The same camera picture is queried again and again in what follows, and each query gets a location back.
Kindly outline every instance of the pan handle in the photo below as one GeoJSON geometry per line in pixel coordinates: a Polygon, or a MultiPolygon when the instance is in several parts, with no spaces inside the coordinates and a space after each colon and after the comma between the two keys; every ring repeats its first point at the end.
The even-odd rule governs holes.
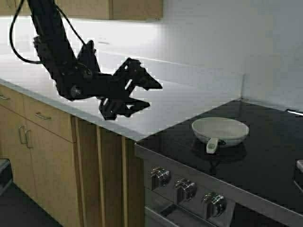
{"type": "Polygon", "coordinates": [[[218,148],[219,139],[218,138],[211,138],[206,146],[207,154],[214,154],[218,148]]]}

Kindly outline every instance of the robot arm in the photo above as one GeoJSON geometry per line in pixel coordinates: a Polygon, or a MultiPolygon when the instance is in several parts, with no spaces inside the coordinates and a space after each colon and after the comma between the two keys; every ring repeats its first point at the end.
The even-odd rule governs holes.
{"type": "MultiPolygon", "coordinates": [[[[147,102],[129,97],[136,86],[146,90],[162,89],[161,84],[140,66],[138,60],[128,58],[114,75],[101,73],[93,41],[86,44],[81,40],[83,47],[77,57],[74,55],[60,12],[64,16],[65,14],[56,6],[54,0],[27,1],[38,34],[34,38],[34,46],[40,59],[38,63],[43,64],[51,78],[56,81],[61,96],[70,101],[97,97],[101,100],[99,110],[106,120],[114,120],[117,114],[130,117],[150,106],[147,102]]],[[[24,0],[17,9],[10,36],[23,3],[24,0]]],[[[11,45],[16,53],[12,40],[11,45]]]]}

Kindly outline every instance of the white countertop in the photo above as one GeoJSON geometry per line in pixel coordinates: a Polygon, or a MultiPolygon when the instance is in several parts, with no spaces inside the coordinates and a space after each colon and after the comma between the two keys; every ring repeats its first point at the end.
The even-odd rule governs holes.
{"type": "MultiPolygon", "coordinates": [[[[106,68],[101,71],[114,72],[106,68]]],[[[59,96],[43,65],[27,64],[13,55],[0,56],[0,84],[135,141],[239,98],[223,89],[214,92],[211,85],[198,90],[164,80],[159,82],[163,90],[145,91],[136,87],[132,93],[133,98],[149,102],[149,108],[130,118],[118,116],[115,121],[105,121],[98,109],[100,100],[93,97],[68,101],[59,96]]]]}

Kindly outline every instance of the kitchen floor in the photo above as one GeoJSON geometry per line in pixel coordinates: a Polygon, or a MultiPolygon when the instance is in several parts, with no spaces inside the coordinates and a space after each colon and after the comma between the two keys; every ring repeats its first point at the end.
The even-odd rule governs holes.
{"type": "Polygon", "coordinates": [[[0,196],[0,226],[62,227],[15,184],[0,196]]]}

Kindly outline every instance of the drawer handle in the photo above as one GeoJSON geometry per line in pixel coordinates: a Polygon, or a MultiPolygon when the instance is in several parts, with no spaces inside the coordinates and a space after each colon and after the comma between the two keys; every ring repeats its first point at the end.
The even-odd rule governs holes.
{"type": "Polygon", "coordinates": [[[36,113],[35,116],[37,116],[37,117],[39,117],[39,118],[41,118],[43,120],[50,120],[51,119],[51,117],[44,117],[44,116],[42,116],[40,112],[36,113]]]}
{"type": "Polygon", "coordinates": [[[27,140],[27,148],[33,148],[32,146],[29,145],[29,136],[27,135],[31,130],[26,130],[25,131],[25,138],[27,140]]]}
{"type": "Polygon", "coordinates": [[[0,95],[0,99],[2,99],[2,100],[9,100],[10,98],[6,98],[5,96],[0,95]]]}
{"type": "Polygon", "coordinates": [[[27,143],[26,141],[25,141],[25,142],[22,142],[21,129],[24,129],[24,126],[20,126],[20,127],[18,128],[18,131],[19,131],[19,140],[20,140],[20,143],[21,143],[21,144],[26,144],[26,143],[27,143]]]}

